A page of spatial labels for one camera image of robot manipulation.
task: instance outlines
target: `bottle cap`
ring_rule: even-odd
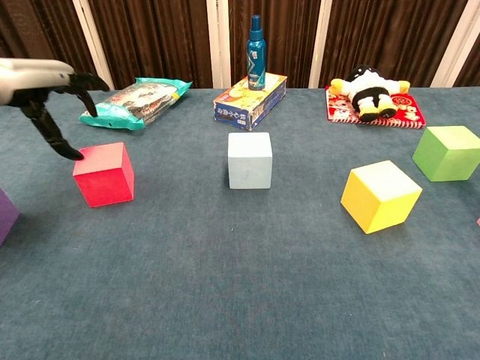
[[[250,40],[258,41],[263,39],[262,23],[260,22],[260,15],[252,16],[252,25],[250,28]]]

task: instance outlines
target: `foam cube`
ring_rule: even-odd
[[[390,160],[350,171],[341,204],[369,234],[403,223],[422,192]]]
[[[430,126],[413,161],[431,182],[468,180],[480,163],[480,139],[464,126]]]
[[[15,205],[8,199],[7,194],[0,189],[0,246],[7,238],[12,226],[17,221],[20,213]]]
[[[85,157],[76,161],[73,177],[92,207],[134,199],[134,170],[123,142],[81,148]]]
[[[228,175],[231,189],[269,189],[272,145],[269,133],[229,133]]]

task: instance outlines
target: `purple cube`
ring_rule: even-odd
[[[12,204],[3,190],[0,189],[0,246],[2,246],[3,241],[7,238],[18,215],[20,215],[20,213],[15,205]]]

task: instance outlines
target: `robotic arm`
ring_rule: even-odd
[[[61,156],[82,160],[83,155],[72,148],[45,108],[51,91],[76,95],[92,116],[97,116],[95,104],[86,89],[109,90],[98,76],[75,73],[64,62],[27,58],[0,58],[0,106],[19,107],[43,138]]]

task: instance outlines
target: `green cube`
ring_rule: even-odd
[[[413,161],[431,182],[468,180],[480,163],[480,139],[464,126],[430,126]]]

